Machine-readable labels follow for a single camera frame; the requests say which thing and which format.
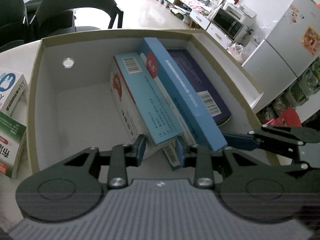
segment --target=purple box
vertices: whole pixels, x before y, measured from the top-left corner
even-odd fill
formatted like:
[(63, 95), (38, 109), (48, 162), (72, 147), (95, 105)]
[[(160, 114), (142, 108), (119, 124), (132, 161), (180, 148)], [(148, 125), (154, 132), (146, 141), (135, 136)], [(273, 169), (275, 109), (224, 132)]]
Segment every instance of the purple box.
[(221, 125), (226, 122), (231, 113), (194, 58), (186, 49), (167, 51), (201, 97), (216, 124)]

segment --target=black chair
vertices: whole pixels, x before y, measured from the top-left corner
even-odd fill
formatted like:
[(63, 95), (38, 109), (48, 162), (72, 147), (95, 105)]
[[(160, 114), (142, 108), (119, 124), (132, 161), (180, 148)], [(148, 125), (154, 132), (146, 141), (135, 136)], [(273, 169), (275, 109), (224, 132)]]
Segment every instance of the black chair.
[(27, 29), (23, 0), (0, 0), (0, 52), (27, 43)]
[(108, 28), (111, 29), (118, 15), (118, 28), (122, 28), (123, 11), (117, 6), (115, 0), (42, 0), (35, 16), (29, 23), (33, 36), (40, 39), (47, 36), (85, 31), (98, 28), (88, 27), (56, 27), (57, 20), (52, 17), (74, 8), (97, 8), (105, 11), (111, 17)]

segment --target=refrigerator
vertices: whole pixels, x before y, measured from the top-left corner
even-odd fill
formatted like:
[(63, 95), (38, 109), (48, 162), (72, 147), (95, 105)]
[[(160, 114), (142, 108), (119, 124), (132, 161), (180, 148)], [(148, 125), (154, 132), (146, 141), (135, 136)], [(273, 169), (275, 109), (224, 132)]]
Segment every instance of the refrigerator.
[(263, 89), (253, 110), (258, 112), (286, 90), (319, 57), (319, 51), (320, 8), (311, 0), (292, 0), (243, 64)]

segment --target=barcode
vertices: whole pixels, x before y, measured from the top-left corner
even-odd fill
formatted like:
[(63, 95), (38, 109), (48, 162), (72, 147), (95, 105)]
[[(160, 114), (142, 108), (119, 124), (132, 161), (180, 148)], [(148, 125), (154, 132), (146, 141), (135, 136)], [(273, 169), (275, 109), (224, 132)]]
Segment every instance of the barcode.
[(123, 58), (122, 61), (125, 67), (127, 68), (129, 74), (142, 72), (142, 69), (140, 68), (138, 62), (134, 57)]
[(202, 102), (204, 103), (205, 107), (208, 109), (212, 117), (221, 114), (219, 107), (207, 90), (198, 92), (197, 94), (201, 97)]
[(169, 144), (168, 146), (164, 147), (163, 150), (172, 166), (175, 167), (180, 164), (176, 157), (175, 149), (173, 146)]

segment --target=red logo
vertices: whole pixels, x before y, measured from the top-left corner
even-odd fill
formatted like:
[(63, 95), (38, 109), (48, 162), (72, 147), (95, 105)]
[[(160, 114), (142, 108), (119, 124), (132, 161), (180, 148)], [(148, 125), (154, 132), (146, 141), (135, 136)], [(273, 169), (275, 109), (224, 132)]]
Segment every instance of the red logo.
[(156, 78), (158, 75), (158, 64), (155, 56), (151, 51), (148, 52), (147, 56), (147, 69), (152, 78)]
[(120, 78), (119, 78), (118, 74), (116, 74), (116, 75), (113, 77), (112, 86), (113, 86), (113, 88), (114, 88), (115, 90), (118, 91), (118, 95), (119, 95), (119, 98), (120, 98), (120, 101), (121, 101), (122, 88), (121, 88), (121, 82), (120, 82)]
[(3, 173), (4, 175), (7, 173), (7, 164), (0, 163), (0, 172)]
[(4, 139), (2, 136), (0, 136), (0, 141), (3, 142), (4, 144), (8, 144), (8, 141)]

